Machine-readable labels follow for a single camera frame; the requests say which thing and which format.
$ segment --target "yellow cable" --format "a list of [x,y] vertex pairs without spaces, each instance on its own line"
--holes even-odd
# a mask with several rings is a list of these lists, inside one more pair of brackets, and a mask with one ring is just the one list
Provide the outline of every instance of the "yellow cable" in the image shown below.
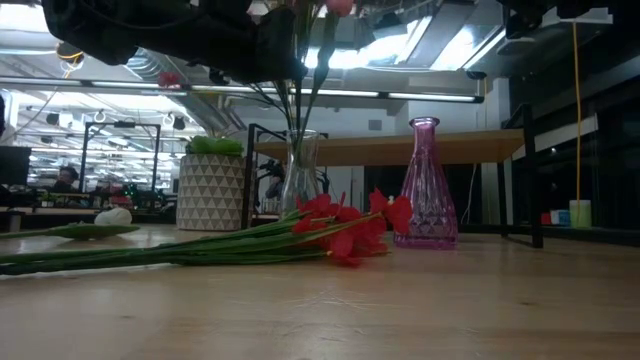
[[60,59],[74,59],[74,58],[82,56],[83,54],[84,54],[84,52],[80,51],[80,52],[75,53],[73,55],[58,55],[58,58],[60,58]]
[[580,96],[580,60],[578,57],[578,26],[573,22],[573,60],[576,78],[576,106],[578,108],[578,145],[576,148],[576,200],[578,209],[576,210],[576,223],[580,223],[580,167],[582,163],[582,98]]

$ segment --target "computer monitor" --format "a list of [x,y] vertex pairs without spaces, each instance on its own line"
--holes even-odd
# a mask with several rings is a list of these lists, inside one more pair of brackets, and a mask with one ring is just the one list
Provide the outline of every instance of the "computer monitor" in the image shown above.
[[0,185],[27,185],[31,148],[0,146]]

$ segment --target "wooden table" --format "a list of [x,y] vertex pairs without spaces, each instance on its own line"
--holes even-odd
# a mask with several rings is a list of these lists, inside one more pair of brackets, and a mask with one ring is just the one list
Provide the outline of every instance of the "wooden table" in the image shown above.
[[[0,252],[198,237],[37,238]],[[156,266],[0,280],[3,360],[639,359],[640,249],[462,235],[455,252],[325,262]]]
[[[442,164],[501,163],[524,144],[522,130],[476,131],[436,137]],[[413,136],[321,139],[318,166],[407,165],[413,154]],[[287,159],[284,142],[256,143],[254,150],[281,161]]]

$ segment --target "red flower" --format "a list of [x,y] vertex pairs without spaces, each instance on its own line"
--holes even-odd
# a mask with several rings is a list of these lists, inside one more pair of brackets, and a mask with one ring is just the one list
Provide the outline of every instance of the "red flower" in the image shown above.
[[318,195],[315,199],[309,200],[305,204],[302,204],[299,198],[297,202],[298,210],[301,214],[310,212],[314,218],[330,216],[331,195],[329,194]]
[[327,0],[327,9],[339,17],[349,16],[353,8],[353,0]]
[[327,255],[340,265],[359,266],[362,257],[370,257],[388,252],[387,245],[382,242],[382,237],[387,231],[385,217],[394,226],[397,232],[409,231],[409,219],[412,216],[409,199],[398,197],[393,205],[389,205],[387,199],[378,189],[369,196],[371,201],[371,214],[367,219],[362,218],[358,209],[343,207],[345,194],[342,194],[340,204],[331,204],[331,197],[323,194],[315,199],[301,204],[298,201],[298,209],[307,215],[292,229],[293,233],[300,234],[327,227],[327,218],[334,218],[335,222],[350,224],[351,226],[329,236],[302,244],[303,246],[320,246],[327,251]]
[[354,207],[343,207],[339,210],[339,214],[336,216],[336,220],[340,223],[350,222],[354,220],[358,220],[362,217],[360,215],[360,211]]
[[163,72],[158,75],[158,85],[168,88],[173,85],[180,85],[180,76],[171,72]]
[[313,217],[306,216],[304,219],[298,221],[298,223],[293,226],[291,232],[293,232],[294,234],[302,234],[309,231],[324,229],[327,227],[327,224],[322,221],[312,220]]
[[406,196],[399,196],[396,201],[384,210],[384,216],[399,234],[409,233],[409,221],[413,216],[411,201]]
[[389,205],[389,200],[387,200],[384,195],[376,188],[374,192],[369,194],[369,202],[371,203],[371,213],[375,214],[383,211]]

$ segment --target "clear glass vase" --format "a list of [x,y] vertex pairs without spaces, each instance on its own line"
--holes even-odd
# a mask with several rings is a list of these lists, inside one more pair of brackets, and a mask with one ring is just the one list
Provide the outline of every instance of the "clear glass vase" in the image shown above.
[[284,216],[298,208],[298,199],[305,203],[320,193],[316,175],[316,155],[319,134],[313,130],[304,133],[287,132],[287,175],[280,200],[280,215]]
[[432,117],[411,121],[415,146],[402,186],[411,200],[413,217],[408,235],[396,234],[397,246],[452,250],[458,242],[458,220],[436,148],[435,129],[440,120]]

